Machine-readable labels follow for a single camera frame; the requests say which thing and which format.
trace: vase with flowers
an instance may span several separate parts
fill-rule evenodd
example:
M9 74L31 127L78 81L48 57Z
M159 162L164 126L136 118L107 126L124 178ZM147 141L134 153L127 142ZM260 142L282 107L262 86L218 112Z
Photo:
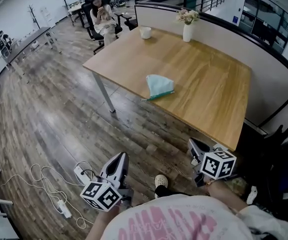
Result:
M177 21L184 22L183 40L189 42L193 36L193 22L199 19L199 13L195 10L182 9L178 12Z

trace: white t-shirt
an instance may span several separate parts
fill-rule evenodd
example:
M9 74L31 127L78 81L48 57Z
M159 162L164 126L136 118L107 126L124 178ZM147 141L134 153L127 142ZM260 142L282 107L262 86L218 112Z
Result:
M288 240L288 222L253 205L234 215L212 197L177 194L120 213L108 224L101 239L253 240L261 239L263 233Z
M112 9L110 8L110 6L108 4L104 5L104 8L106 9L106 11L110 15L110 17L114 16ZM106 14L101 15L101 21L99 24L95 24L97 21L97 17L95 17L95 15L93 14L93 9L90 10L90 17L92 18L94 29L97 33L99 33L100 30L102 30L106 25L115 25L116 26L116 22L112 18L110 18L110 20L106 20L106 18L107 18Z

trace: folded cloth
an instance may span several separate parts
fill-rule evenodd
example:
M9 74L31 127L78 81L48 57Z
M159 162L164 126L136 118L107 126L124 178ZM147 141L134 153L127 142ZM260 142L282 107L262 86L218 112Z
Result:
M146 77L150 97L148 99L144 99L145 101L151 101L158 97L172 94L174 92L174 81L168 79L164 76L157 74L150 74Z

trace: white pants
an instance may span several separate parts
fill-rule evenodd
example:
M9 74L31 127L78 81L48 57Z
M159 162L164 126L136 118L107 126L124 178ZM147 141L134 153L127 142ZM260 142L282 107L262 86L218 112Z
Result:
M101 34L104 37L105 46L111 44L113 41L116 40L115 26L112 24L109 25L108 28L101 29L99 34Z

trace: power cord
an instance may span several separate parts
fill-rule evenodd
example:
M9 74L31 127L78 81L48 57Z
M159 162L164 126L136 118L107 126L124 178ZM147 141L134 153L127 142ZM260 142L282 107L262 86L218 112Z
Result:
M78 163L75 165L74 169L75 169L78 165L80 165L80 164L87 164L87 165L91 168L91 169L85 169L85 170L83 170L83 173L84 173L85 171L91 171L92 175L91 175L90 179L92 180L93 177L95 177L95 173L94 173L93 168L92 168L92 166L90 165L90 163L88 163L87 161L78 162ZM34 166L38 166L38 167L39 167L39 170L40 170L40 178L35 178L35 177L34 177L34 175L33 175L33 167L34 167ZM85 185L79 180L79 178L77 177L76 174L75 174L76 179L79 181L80 184L74 184L74 183L71 183L71 182L66 181L66 180L64 179L64 177L63 177L59 172L57 172L54 168L52 168L52 167L50 167L50 166L43 166L43 167L41 167L38 163L35 163L35 164L33 164L33 165L30 167L30 173L31 173L31 175L32 175L33 180L34 180L35 182L42 182L43 186L37 186L37 185L34 185L34 184L30 184L30 183L28 183L23 177L21 177L19 174L15 174L15 175L11 176L11 177L9 178L9 180L7 180L4 184L1 184L0 187L5 186L12 178L14 178L14 177L19 177L19 178L21 178L27 185L32 186L32 187L35 187L35 188L38 188L38 189L43 189L43 190L46 192L47 196L49 197L50 201L52 202L52 205L53 205L53 207L55 208L55 210L56 210L58 213L63 214L62 211L60 211L60 210L58 210L58 209L56 208L56 206L55 206L55 204L54 204L54 201L53 201L53 198L54 198L54 199L57 199L58 201L60 200L60 198L59 198L58 196L55 196L55 195L53 195L53 194L60 194L60 195L63 197L63 199L64 199L64 203L68 203L74 210L76 210L76 211L79 213L80 217L78 217L78 218L76 219L76 224L77 224L77 226L78 226L79 228L85 229L85 228L86 228L86 222L89 222L90 224L94 224L93 222L85 219L85 218L83 217L83 215L80 213L80 211L77 210L77 209L68 201L67 195L66 195L65 192L59 191L59 190L55 189L55 187L54 187L54 185L51 183L51 181L50 181L47 177L45 177L45 175L43 174L43 169L45 169L45 168L50 168L50 169L54 170L67 184L70 184L70 185L73 185L73 186L80 186L80 187L84 187L84 186L85 186ZM83 226L79 226L78 220L83 220L83 222L84 222Z

